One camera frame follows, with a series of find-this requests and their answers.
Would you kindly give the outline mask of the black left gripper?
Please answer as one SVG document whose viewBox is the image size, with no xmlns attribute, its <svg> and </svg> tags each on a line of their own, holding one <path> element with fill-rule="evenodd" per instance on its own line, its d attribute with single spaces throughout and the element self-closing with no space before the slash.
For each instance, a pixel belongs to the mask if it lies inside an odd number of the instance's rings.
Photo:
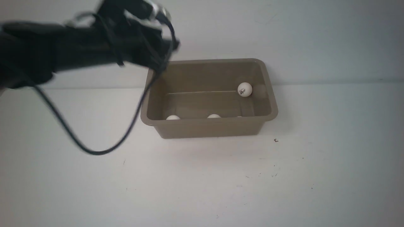
<svg viewBox="0 0 404 227">
<path fill-rule="evenodd" d="M 119 66 L 129 62 L 164 71 L 180 41 L 171 22 L 149 21 L 152 8 L 143 0 L 103 0 L 95 13 L 96 24 Z"/>
</svg>

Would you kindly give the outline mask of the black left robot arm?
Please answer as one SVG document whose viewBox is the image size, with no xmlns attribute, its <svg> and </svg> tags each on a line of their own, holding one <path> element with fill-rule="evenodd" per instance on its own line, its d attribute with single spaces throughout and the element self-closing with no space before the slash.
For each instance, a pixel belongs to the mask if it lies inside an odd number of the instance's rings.
<svg viewBox="0 0 404 227">
<path fill-rule="evenodd" d="M 103 0 L 65 24 L 1 24 L 1 88 L 49 82 L 55 73 L 126 62 L 157 72 L 180 45 L 169 12 L 151 0 Z"/>
</svg>

